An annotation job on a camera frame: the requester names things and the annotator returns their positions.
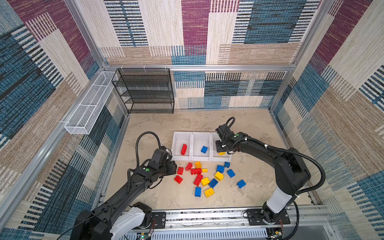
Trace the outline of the blue lego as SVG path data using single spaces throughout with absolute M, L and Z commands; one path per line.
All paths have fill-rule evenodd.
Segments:
M 201 149 L 201 152 L 205 154 L 207 151 L 208 151 L 208 147 L 203 146 Z

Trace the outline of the long red lego brick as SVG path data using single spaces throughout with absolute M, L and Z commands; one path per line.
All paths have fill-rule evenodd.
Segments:
M 181 149 L 181 155 L 182 155 L 182 156 L 185 156 L 185 155 L 186 155 L 186 153 L 187 153 L 187 148 L 188 148 L 188 146 L 187 146 L 186 144 L 183 144 L 182 149 Z

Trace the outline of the yellow lego brick studs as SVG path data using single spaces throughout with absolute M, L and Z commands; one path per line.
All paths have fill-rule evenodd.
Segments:
M 196 162 L 195 163 L 195 167 L 196 167 L 196 169 L 201 169 L 202 168 L 202 164 L 200 162 Z

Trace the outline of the long red lego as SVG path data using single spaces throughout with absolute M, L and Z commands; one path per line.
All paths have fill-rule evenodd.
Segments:
M 201 175 L 202 174 L 202 169 L 191 169 L 191 175 Z

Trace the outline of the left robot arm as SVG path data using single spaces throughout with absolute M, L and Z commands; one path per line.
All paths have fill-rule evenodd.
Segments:
M 151 159 L 128 173 L 127 182 L 103 204 L 92 211 L 81 212 L 75 221 L 71 240 L 118 240 L 135 228 L 153 225 L 152 208 L 132 202 L 158 179 L 175 175 L 177 164 L 166 147 L 155 150 Z

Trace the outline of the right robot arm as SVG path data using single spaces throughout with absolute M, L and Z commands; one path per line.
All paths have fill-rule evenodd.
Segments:
M 285 150 L 270 146 L 242 132 L 235 134 L 226 124 L 219 126 L 216 133 L 220 138 L 216 141 L 218 152 L 242 152 L 274 168 L 277 187 L 262 208 L 263 221 L 274 224 L 311 178 L 304 155 L 293 148 Z

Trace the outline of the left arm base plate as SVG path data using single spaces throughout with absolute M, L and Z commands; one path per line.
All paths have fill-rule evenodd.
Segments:
M 150 225 L 148 230 L 164 229 L 166 227 L 167 213 L 166 212 L 152 212 L 150 218 Z

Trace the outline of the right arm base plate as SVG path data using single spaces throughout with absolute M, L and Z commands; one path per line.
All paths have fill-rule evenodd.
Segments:
M 263 225 L 289 225 L 291 223 L 286 209 L 276 214 L 264 209 L 248 209 L 244 217 L 249 221 L 250 226 Z

